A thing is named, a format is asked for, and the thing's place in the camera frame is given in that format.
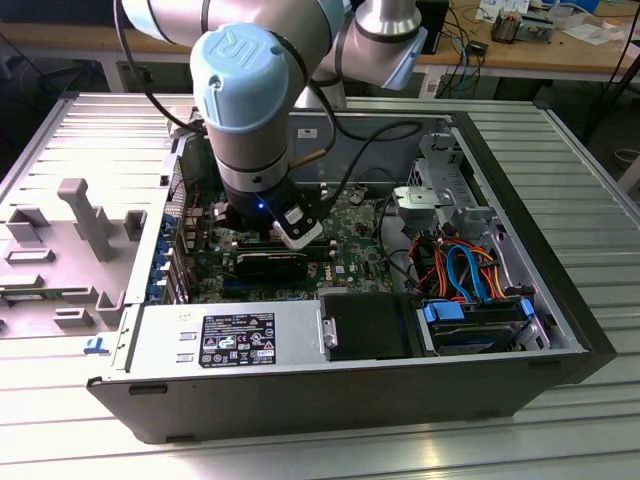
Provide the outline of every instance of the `table leg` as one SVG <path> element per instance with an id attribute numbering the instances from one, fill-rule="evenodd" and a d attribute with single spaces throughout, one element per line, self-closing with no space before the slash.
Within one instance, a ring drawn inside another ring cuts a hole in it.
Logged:
<path id="1" fill-rule="evenodd" d="M 425 65 L 418 72 L 424 73 L 418 98 L 435 98 L 442 77 L 447 74 L 447 65 Z"/>
<path id="2" fill-rule="evenodd" d="M 624 172 L 624 175 L 618 180 L 618 186 L 626 193 L 629 193 L 640 180 L 640 155 Z"/>
<path id="3" fill-rule="evenodd" d="M 112 93 L 126 93 L 127 86 L 122 79 L 122 72 L 115 55 L 113 57 L 100 58 L 99 62 L 102 65 L 104 76 L 107 77 L 109 90 Z"/>

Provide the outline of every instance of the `workbench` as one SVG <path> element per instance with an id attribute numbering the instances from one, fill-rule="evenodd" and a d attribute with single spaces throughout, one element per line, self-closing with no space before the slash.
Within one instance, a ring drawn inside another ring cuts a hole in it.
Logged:
<path id="1" fill-rule="evenodd" d="M 158 99 L 167 107 L 193 104 L 189 96 Z M 532 103 L 351 98 L 348 104 L 467 112 L 619 357 L 513 418 L 147 445 L 85 390 L 91 372 L 111 361 L 82 353 L 90 337 L 0 340 L 0 478 L 637 478 L 637 206 L 553 112 Z M 114 176 L 119 194 L 103 205 L 110 218 L 144 209 L 152 196 L 140 195 L 141 185 L 157 178 L 170 148 L 164 119 L 141 95 L 61 99 L 0 185 L 0 221 L 31 188 L 42 204 L 32 206 L 45 208 L 58 177 L 78 169 Z M 118 181 L 133 173 L 137 183 Z"/>
<path id="2" fill-rule="evenodd" d="M 489 44 L 489 51 L 482 67 L 483 76 L 520 77 L 555 80 L 584 80 L 606 82 L 620 57 L 620 43 L 608 42 L 593 46 L 569 35 L 556 32 L 550 44 L 518 42 L 505 45 L 491 41 L 491 24 L 477 22 L 475 9 L 478 0 L 453 0 L 452 8 L 457 12 L 461 26 L 472 39 Z M 621 6 L 601 3 L 597 15 L 620 15 L 630 22 L 629 15 L 635 13 L 637 4 L 629 2 Z M 70 58 L 95 60 L 101 63 L 109 88 L 112 92 L 124 92 L 119 62 L 125 58 L 120 50 L 115 29 L 93 26 L 3 24 L 2 31 L 11 41 L 32 57 Z M 153 39 L 138 31 L 128 33 L 128 40 L 134 57 L 139 62 L 188 63 L 189 48 L 171 45 Z M 15 52 L 6 45 L 0 45 L 0 55 Z M 442 39 L 435 55 L 420 58 L 416 72 L 424 73 L 425 80 L 439 79 L 451 73 L 460 60 L 451 42 Z M 625 59 L 620 73 L 631 64 Z M 428 83 L 425 82 L 422 96 L 427 96 Z"/>

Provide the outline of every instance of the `electronic equipment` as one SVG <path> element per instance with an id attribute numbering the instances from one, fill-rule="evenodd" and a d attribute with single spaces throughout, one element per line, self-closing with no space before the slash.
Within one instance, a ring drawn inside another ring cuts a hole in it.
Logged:
<path id="1" fill-rule="evenodd" d="M 375 129 L 393 119 L 385 113 L 340 117 Z M 287 248 L 274 231 L 217 225 L 220 187 L 201 185 L 182 208 L 156 204 L 127 288 L 122 348 L 89 391 L 159 443 L 512 415 L 611 359 L 469 117 L 402 115 L 424 131 L 371 151 L 322 236 L 295 258 L 280 258 Z M 304 154 L 326 124 L 299 112 L 290 128 L 317 129 L 296 140 Z M 169 188 L 181 164 L 211 155 L 175 142 Z M 339 136 L 293 181 L 309 198 L 330 195 L 339 159 L 358 148 Z M 376 168 L 403 186 L 368 183 Z M 247 258 L 259 259 L 256 278 L 242 271 Z M 290 273 L 275 274 L 272 259 Z"/>
<path id="2" fill-rule="evenodd" d="M 343 77 L 404 88 L 427 39 L 416 0 L 366 0 L 353 11 L 342 0 L 191 3 L 122 0 L 116 13 L 150 36 L 192 47 L 194 98 L 226 189 L 220 224 L 273 226 L 300 250 L 321 235 L 335 199 L 315 202 L 288 179 L 288 113 L 312 78 L 316 96 Z"/>
<path id="3" fill-rule="evenodd" d="M 468 114 L 289 114 L 317 68 L 403 86 L 414 1 L 344 25 L 339 0 L 196 5 L 126 0 L 141 30 L 195 43 L 198 108 L 172 106 L 193 131 L 149 142 L 170 153 L 117 225 L 84 178 L 15 208 L 7 335 L 117 324 L 87 388 L 148 443 L 508 416 L 615 356 Z"/>
<path id="4" fill-rule="evenodd" d="M 527 13 L 521 15 L 516 40 L 525 42 L 550 42 L 556 27 L 552 21 L 541 15 Z"/>
<path id="5" fill-rule="evenodd" d="M 513 43 L 518 34 L 520 22 L 519 13 L 505 12 L 500 9 L 491 27 L 491 40 L 499 43 Z"/>
<path id="6" fill-rule="evenodd" d="M 501 9 L 491 27 L 491 39 L 500 43 L 513 43 L 514 40 L 549 42 L 554 30 L 553 22 L 542 15 L 506 12 Z"/>

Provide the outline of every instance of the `slotted metal surface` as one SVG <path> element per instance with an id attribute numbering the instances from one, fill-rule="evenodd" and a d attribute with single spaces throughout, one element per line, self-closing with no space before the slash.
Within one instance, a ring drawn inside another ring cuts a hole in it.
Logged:
<path id="1" fill-rule="evenodd" d="M 191 103 L 187 97 L 160 100 Z M 637 478 L 640 232 L 634 206 L 553 115 L 530 103 L 389 100 L 351 106 L 469 112 L 620 356 L 582 385 L 547 392 L 512 419 L 151 446 L 85 392 L 95 364 L 109 361 L 81 355 L 86 338 L 6 340 L 0 342 L 2 478 L 76 478 L 89 471 L 105 479 Z M 87 118 L 94 131 L 96 125 L 126 124 L 133 134 L 154 130 L 148 122 L 163 124 L 139 96 L 82 96 L 63 125 Z M 128 151 L 130 140 L 103 138 L 121 151 Z M 111 156 L 113 168 L 138 168 L 162 148 L 160 137 L 137 140 L 144 147 L 126 155 L 139 156 L 125 162 Z M 93 144 L 91 137 L 82 141 Z"/>

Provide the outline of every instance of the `warning label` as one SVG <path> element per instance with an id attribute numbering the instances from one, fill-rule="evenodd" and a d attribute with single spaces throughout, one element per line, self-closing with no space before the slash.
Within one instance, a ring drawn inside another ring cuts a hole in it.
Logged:
<path id="1" fill-rule="evenodd" d="M 273 313 L 206 316 L 201 338 L 203 368 L 276 363 Z"/>

